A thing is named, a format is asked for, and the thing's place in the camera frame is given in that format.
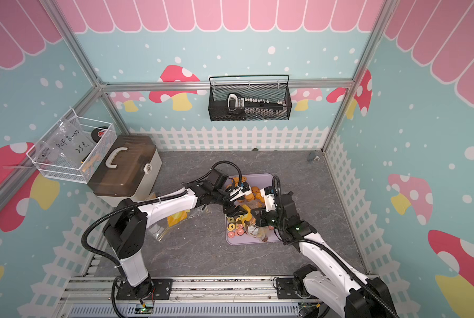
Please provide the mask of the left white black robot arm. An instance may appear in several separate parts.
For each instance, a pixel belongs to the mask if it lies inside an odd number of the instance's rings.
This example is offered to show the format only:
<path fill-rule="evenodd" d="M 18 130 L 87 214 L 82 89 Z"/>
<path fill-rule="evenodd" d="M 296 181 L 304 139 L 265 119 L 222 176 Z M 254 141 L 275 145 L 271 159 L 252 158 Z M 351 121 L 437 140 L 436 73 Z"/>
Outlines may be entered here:
<path fill-rule="evenodd" d="M 183 183 L 183 187 L 166 196 L 153 200 L 134 202 L 123 201 L 123 206 L 102 216 L 87 227 L 81 237 L 84 249 L 107 258 L 114 263 L 120 276 L 117 280 L 135 299 L 146 299 L 154 292 L 154 284 L 146 269 L 142 247 L 146 231 L 157 222 L 176 213 L 218 204 L 229 217 L 247 214 L 234 202 L 252 194 L 252 189 L 244 181 L 236 164 L 227 160 L 216 162 L 203 176 Z M 103 234 L 114 254 L 108 254 L 91 246 L 88 237 L 102 223 Z"/>

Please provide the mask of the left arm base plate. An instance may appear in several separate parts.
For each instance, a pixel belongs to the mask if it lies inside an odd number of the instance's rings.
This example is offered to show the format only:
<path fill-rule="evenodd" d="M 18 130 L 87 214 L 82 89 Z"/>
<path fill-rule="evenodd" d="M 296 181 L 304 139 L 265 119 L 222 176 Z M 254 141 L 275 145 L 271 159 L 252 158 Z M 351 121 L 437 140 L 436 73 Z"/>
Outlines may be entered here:
<path fill-rule="evenodd" d="M 129 283 L 125 283 L 121 289 L 117 291 L 117 300 L 168 300 L 172 292 L 172 279 L 154 278 L 145 279 L 140 285 L 132 287 Z"/>

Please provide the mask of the brown lidded storage box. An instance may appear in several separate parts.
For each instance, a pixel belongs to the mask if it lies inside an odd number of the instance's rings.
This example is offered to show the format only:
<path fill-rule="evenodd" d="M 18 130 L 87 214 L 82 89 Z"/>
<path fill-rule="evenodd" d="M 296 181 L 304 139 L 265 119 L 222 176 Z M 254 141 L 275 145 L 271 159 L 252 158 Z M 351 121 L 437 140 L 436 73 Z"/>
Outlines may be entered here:
<path fill-rule="evenodd" d="M 152 193 L 162 161 L 148 135 L 122 135 L 113 143 L 88 182 L 111 207 L 126 199 L 144 201 Z"/>

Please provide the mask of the small clear object in corner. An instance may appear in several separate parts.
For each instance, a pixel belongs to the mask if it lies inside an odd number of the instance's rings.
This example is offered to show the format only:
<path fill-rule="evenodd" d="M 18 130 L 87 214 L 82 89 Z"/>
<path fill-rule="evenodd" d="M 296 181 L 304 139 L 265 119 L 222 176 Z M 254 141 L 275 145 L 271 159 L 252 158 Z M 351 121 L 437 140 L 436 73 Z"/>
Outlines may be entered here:
<path fill-rule="evenodd" d="M 320 160 L 320 156 L 316 152 L 310 152 L 307 156 L 307 162 L 317 162 Z"/>

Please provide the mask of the aluminium front rail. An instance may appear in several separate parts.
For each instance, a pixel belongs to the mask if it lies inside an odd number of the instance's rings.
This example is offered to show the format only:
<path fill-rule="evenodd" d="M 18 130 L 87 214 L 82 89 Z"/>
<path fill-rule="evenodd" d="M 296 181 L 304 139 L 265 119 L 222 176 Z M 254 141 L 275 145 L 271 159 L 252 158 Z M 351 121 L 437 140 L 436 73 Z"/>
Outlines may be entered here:
<path fill-rule="evenodd" d="M 54 317 L 115 317 L 112 278 L 72 278 L 54 310 Z M 275 276 L 173 277 L 164 292 L 140 303 L 116 302 L 124 317 L 319 317 L 337 314 L 318 299 L 279 298 Z"/>

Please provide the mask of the clear labelled plastic bag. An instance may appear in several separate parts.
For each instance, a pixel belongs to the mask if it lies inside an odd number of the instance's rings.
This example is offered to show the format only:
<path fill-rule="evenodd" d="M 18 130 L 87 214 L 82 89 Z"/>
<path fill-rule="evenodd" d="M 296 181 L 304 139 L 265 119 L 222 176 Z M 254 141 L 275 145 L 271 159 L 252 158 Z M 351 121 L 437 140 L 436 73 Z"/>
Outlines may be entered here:
<path fill-rule="evenodd" d="M 76 169 L 95 148 L 95 143 L 83 132 L 76 118 L 60 120 L 46 143 Z"/>

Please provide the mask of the ziploc bag with cookies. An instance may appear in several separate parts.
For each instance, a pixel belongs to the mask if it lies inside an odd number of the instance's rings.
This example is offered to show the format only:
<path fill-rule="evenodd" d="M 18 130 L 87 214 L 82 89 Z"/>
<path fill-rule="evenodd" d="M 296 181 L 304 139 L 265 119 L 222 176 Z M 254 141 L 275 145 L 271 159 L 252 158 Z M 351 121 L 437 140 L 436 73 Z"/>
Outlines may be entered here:
<path fill-rule="evenodd" d="M 161 241 L 166 234 L 187 220 L 190 212 L 190 210 L 184 210 L 158 221 L 148 229 L 149 234 L 157 241 Z"/>
<path fill-rule="evenodd" d="M 246 212 L 239 216 L 244 222 L 244 229 L 246 232 L 244 236 L 249 240 L 252 239 L 253 242 L 268 242 L 266 228 L 258 226 L 256 218 L 252 214 L 252 209 L 247 205 L 241 205 L 240 207 Z"/>

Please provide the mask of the black mesh wall basket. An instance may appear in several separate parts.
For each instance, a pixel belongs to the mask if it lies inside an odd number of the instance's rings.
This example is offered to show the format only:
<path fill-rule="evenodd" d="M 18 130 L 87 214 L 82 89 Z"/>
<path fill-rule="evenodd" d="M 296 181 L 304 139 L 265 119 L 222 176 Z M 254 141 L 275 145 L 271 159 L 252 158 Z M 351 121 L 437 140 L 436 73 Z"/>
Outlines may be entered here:
<path fill-rule="evenodd" d="M 292 101 L 288 75 L 212 76 L 211 121 L 286 121 Z"/>

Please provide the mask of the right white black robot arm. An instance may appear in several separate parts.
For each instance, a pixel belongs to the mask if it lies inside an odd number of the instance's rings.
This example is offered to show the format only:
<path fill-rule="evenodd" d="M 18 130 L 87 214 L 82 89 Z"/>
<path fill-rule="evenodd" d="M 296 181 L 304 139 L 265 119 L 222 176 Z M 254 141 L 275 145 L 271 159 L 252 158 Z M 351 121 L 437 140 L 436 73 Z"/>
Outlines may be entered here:
<path fill-rule="evenodd" d="M 314 226 L 300 218 L 293 194 L 282 193 L 277 176 L 262 190 L 262 197 L 268 225 L 285 245 L 295 247 L 313 263 L 295 275 L 300 296 L 317 298 L 340 317 L 399 316 L 386 284 L 380 278 L 369 278 L 335 253 Z"/>

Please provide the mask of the black tape roll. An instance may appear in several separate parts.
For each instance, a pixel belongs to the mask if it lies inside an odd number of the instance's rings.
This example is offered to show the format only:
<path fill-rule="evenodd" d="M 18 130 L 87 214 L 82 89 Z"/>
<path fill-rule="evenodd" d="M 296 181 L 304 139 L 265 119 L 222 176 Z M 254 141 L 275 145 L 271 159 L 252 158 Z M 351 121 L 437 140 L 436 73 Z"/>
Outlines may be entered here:
<path fill-rule="evenodd" d="M 98 127 L 96 129 L 93 129 L 92 132 L 91 132 L 91 138 L 92 140 L 95 142 L 95 143 L 98 143 L 102 137 L 104 136 L 104 134 L 107 132 L 108 130 L 108 127 L 107 126 L 103 126 L 103 127 Z"/>

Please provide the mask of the socket wrench set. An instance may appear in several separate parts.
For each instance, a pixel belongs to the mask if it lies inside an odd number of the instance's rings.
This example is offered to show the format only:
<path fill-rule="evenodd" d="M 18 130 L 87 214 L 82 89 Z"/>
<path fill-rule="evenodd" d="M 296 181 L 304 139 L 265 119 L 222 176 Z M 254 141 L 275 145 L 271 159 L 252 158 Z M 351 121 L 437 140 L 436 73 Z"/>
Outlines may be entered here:
<path fill-rule="evenodd" d="M 229 94 L 226 100 L 227 111 L 231 115 L 245 117 L 285 117 L 289 106 L 282 100 L 273 103 L 269 99 L 244 98 L 237 94 Z"/>

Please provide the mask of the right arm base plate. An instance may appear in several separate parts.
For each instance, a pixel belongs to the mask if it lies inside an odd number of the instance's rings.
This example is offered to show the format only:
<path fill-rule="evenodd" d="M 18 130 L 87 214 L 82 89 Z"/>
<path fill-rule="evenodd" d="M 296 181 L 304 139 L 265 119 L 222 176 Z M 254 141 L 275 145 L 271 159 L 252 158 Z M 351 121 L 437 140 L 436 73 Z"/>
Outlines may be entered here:
<path fill-rule="evenodd" d="M 308 293 L 304 283 L 299 278 L 275 277 L 272 285 L 277 293 L 278 299 L 317 299 Z"/>

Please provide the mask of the lilac plastic tray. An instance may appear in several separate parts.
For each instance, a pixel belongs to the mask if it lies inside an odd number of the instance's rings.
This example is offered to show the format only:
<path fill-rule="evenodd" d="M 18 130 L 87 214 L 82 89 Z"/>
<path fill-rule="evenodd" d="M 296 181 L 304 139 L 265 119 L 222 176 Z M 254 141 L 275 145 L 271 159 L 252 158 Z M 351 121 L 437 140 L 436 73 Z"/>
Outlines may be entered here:
<path fill-rule="evenodd" d="M 246 174 L 242 176 L 246 178 L 247 183 L 250 187 L 257 187 L 259 189 L 266 188 L 272 185 L 273 176 L 271 174 Z M 230 221 L 226 221 L 226 242 L 231 246 L 238 245 L 254 245 L 279 242 L 273 230 L 269 227 L 263 227 L 261 230 L 253 228 L 252 234 L 257 234 L 256 237 L 252 236 L 247 230 L 233 230 L 233 235 L 230 235 L 229 230 Z"/>

